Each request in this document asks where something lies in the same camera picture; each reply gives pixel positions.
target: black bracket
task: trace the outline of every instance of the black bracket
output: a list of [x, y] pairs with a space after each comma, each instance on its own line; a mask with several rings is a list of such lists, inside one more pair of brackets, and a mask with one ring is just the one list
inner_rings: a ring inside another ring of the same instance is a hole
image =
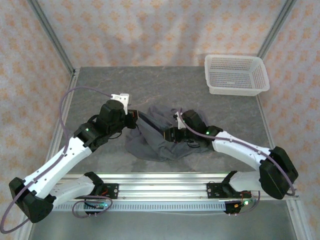
[[[292, 183], [298, 178], [299, 174], [283, 148], [276, 146], [270, 150], [269, 156], [280, 165]], [[260, 163], [259, 181], [262, 189], [275, 199], [283, 199], [290, 188], [287, 180], [269, 159], [261, 160]]]
[[240, 205], [241, 201], [237, 201], [237, 202], [225, 202], [225, 213], [226, 214], [238, 214], [241, 211], [241, 207], [235, 207], [236, 205]]
[[[24, 187], [25, 181], [15, 177], [9, 183], [12, 198], [14, 199]], [[50, 194], [45, 199], [41, 199], [36, 197], [36, 194], [37, 193], [35, 191], [29, 191], [29, 189], [26, 189], [15, 202], [33, 224], [41, 221], [49, 215], [54, 208], [53, 202], [56, 199], [55, 196], [51, 196]]]
[[236, 173], [237, 171], [231, 171], [222, 182], [216, 183], [216, 182], [208, 182], [206, 184], [206, 193], [208, 196], [208, 199], [250, 199], [251, 198], [251, 192], [245, 191], [235, 191], [229, 184], [231, 177]]
[[104, 183], [102, 186], [102, 196], [118, 199], [119, 184], [118, 183]]

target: laundry basket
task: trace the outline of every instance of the laundry basket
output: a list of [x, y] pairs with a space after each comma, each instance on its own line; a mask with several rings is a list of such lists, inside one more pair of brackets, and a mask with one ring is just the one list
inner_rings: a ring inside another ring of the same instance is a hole
[[211, 94], [255, 96], [270, 88], [265, 64], [257, 56], [207, 55], [204, 70]]

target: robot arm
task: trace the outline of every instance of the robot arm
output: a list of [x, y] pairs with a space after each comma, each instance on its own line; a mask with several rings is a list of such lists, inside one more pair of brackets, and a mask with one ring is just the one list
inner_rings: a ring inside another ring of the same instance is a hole
[[29, 186], [16, 201], [32, 223], [41, 221], [53, 207], [66, 201], [80, 196], [100, 195], [105, 190], [103, 181], [93, 172], [88, 172], [74, 181], [56, 184], [77, 163], [107, 143], [112, 135], [120, 133], [125, 127], [131, 129], [136, 127], [138, 112], [128, 110], [128, 102], [128, 94], [113, 94], [111, 100], [102, 105], [99, 115], [91, 117], [74, 132], [65, 153], [61, 149], [34, 173], [23, 180], [16, 177], [9, 183], [12, 198], [15, 198], [21, 189], [34, 182], [37, 176], [62, 157], [54, 167]]
[[[123, 128], [134, 129], [138, 119], [138, 111], [128, 110], [129, 95], [112, 95], [100, 110], [98, 115], [91, 117], [88, 122], [80, 125], [69, 141], [69, 146], [63, 157], [60, 150], [52, 159], [37, 171], [23, 180], [16, 177], [9, 183], [11, 195], [15, 198], [18, 193], [29, 183], [57, 161], [61, 160], [50, 171], [28, 187], [18, 198], [16, 204], [27, 215], [32, 223], [44, 219], [51, 210], [66, 201], [86, 195], [101, 195], [106, 189], [103, 181], [93, 172], [88, 172], [77, 180], [56, 185], [57, 182], [81, 160], [88, 157], [97, 148], [108, 142], [109, 138], [120, 133]], [[206, 126], [199, 115], [193, 110], [182, 114], [183, 122], [178, 116], [178, 127], [168, 129], [163, 133], [164, 138], [170, 142], [193, 140], [201, 147], [228, 154], [250, 165], [254, 172], [230, 172], [222, 183], [216, 183], [216, 197], [233, 198], [243, 190], [263, 189], [271, 197], [282, 199], [289, 189], [287, 181], [279, 173], [274, 164], [268, 161], [265, 155], [271, 156], [294, 182], [298, 173], [291, 163], [286, 152], [276, 147], [271, 150], [266, 147], [255, 146], [231, 136], [226, 131], [216, 126]], [[236, 141], [246, 143], [253, 151]]]
[[206, 126], [194, 110], [188, 110], [182, 115], [177, 112], [173, 117], [176, 118], [178, 127], [164, 132], [167, 141], [193, 141], [200, 147], [230, 155], [256, 170], [230, 172], [224, 181], [216, 186], [217, 197], [221, 196], [221, 193], [232, 198], [245, 190], [264, 190], [275, 199], [283, 199], [291, 187], [289, 181], [293, 183], [298, 178], [296, 168], [281, 147], [270, 149], [256, 146], [230, 135], [219, 127]]

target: floral backdrop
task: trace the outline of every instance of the floral backdrop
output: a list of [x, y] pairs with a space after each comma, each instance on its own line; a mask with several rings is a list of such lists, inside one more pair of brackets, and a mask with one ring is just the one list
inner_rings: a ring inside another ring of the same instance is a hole
[[[45, 161], [70, 74], [26, 0], [0, 4], [0, 215], [12, 200], [9, 182]], [[12, 208], [5, 229], [18, 224]], [[14, 233], [0, 239], [14, 239]]]
[[40, 0], [75, 68], [256, 55], [285, 0]]
[[308, 222], [320, 239], [320, 4], [298, 0], [265, 58], [270, 90], [261, 94], [276, 145], [299, 172]]

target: purple cable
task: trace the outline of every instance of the purple cable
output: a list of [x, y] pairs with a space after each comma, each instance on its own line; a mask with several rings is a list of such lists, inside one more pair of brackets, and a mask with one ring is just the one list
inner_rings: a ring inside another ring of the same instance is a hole
[[103, 91], [97, 89], [97, 88], [94, 88], [94, 87], [89, 87], [89, 86], [77, 86], [77, 87], [74, 87], [72, 89], [69, 89], [61, 98], [60, 100], [60, 103], [59, 103], [59, 123], [61, 124], [61, 127], [62, 127], [62, 130], [63, 130], [63, 134], [64, 134], [64, 137], [66, 139], [66, 143], [65, 143], [65, 146], [63, 148], [63, 151], [62, 151], [62, 154], [59, 156], [59, 158], [51, 165], [49, 166], [46, 170], [44, 170], [42, 173], [40, 173], [38, 176], [36, 176], [33, 181], [29, 182], [12, 200], [12, 202], [9, 204], [9, 206], [7, 207], [7, 209], [5, 210], [3, 216], [2, 216], [2, 219], [1, 219], [1, 223], [0, 223], [0, 232], [2, 234], [9, 234], [9, 233], [12, 233], [14, 232], [15, 230], [17, 230], [18, 228], [22, 227], [24, 224], [26, 224], [29, 219], [25, 220], [24, 222], [22, 222], [21, 224], [19, 224], [18, 226], [10, 229], [10, 230], [5, 230], [4, 229], [4, 225], [5, 225], [5, 220], [11, 210], [11, 208], [13, 207], [13, 205], [15, 204], [15, 202], [19, 199], [19, 197], [24, 193], [24, 191], [26, 189], [28, 189], [32, 184], [34, 184], [35, 182], [37, 182], [42, 176], [44, 176], [46, 173], [48, 173], [51, 169], [53, 169], [60, 161], [61, 159], [64, 157], [64, 155], [66, 154], [67, 152], [67, 149], [68, 149], [68, 146], [69, 146], [69, 134], [68, 134], [68, 130], [66, 129], [66, 126], [64, 124], [64, 121], [62, 119], [62, 105], [63, 105], [63, 102], [65, 100], [65, 98], [67, 97], [67, 95], [75, 90], [78, 90], [78, 89], [89, 89], [89, 90], [93, 90], [95, 92], [98, 92], [100, 94], [103, 94], [103, 95], [106, 95], [107, 97], [112, 97], [110, 94], [107, 94], [107, 93], [104, 93]]
[[[111, 208], [111, 206], [112, 206], [112, 204], [113, 204], [112, 199], [111, 199], [110, 197], [107, 197], [107, 196], [90, 196], [90, 195], [87, 195], [87, 196], [82, 196], [82, 197], [85, 197], [85, 198], [88, 198], [88, 199], [89, 199], [89, 198], [91, 198], [91, 199], [107, 199], [107, 200], [110, 201], [110, 205], [109, 205], [106, 209], [102, 210], [101, 212], [95, 213], [95, 214], [94, 214], [95, 216], [104, 214], [109, 208]], [[79, 203], [100, 204], [100, 203], [104, 203], [104, 202], [101, 202], [101, 201], [86, 201], [86, 200], [77, 201], [77, 202], [73, 205], [73, 207], [72, 207], [72, 214], [73, 214], [76, 218], [85, 219], [85, 218], [89, 218], [89, 217], [91, 216], [91, 214], [89, 214], [89, 215], [83, 215], [83, 216], [78, 215], [78, 214], [75, 212], [75, 207], [76, 207], [76, 205], [79, 204]]]
[[266, 157], [267, 159], [269, 159], [275, 166], [276, 168], [280, 171], [280, 173], [284, 176], [285, 180], [288, 182], [289, 186], [290, 186], [290, 189], [292, 191], [292, 193], [287, 193], [287, 195], [289, 196], [294, 196], [296, 194], [296, 190], [292, 184], [292, 182], [290, 181], [290, 178], [288, 177], [288, 175], [285, 173], [285, 171], [280, 167], [280, 165], [272, 158], [270, 157], [269, 155], [265, 154], [264, 152], [262, 151], [259, 151], [258, 149], [256, 149], [255, 147], [253, 146], [250, 146], [242, 141], [238, 141], [238, 140], [234, 140], [234, 139], [231, 139], [231, 138], [227, 138], [227, 137], [218, 137], [218, 136], [209, 136], [209, 135], [204, 135], [204, 134], [201, 134], [199, 132], [196, 132], [195, 130], [193, 130], [191, 127], [189, 127], [183, 120], [182, 116], [181, 116], [181, 109], [180, 111], [178, 111], [178, 115], [179, 115], [179, 118], [180, 120], [183, 122], [183, 124], [185, 125], [185, 127], [192, 133], [200, 136], [200, 137], [204, 137], [204, 138], [207, 138], [207, 139], [217, 139], [217, 140], [223, 140], [223, 141], [232, 141], [233, 143], [236, 143], [236, 144], [239, 144], [239, 145], [242, 145], [242, 146], [245, 146], [247, 147], [248, 149], [251, 149], [253, 150], [254, 152], [260, 152], [261, 155], [263, 155], [264, 157]]

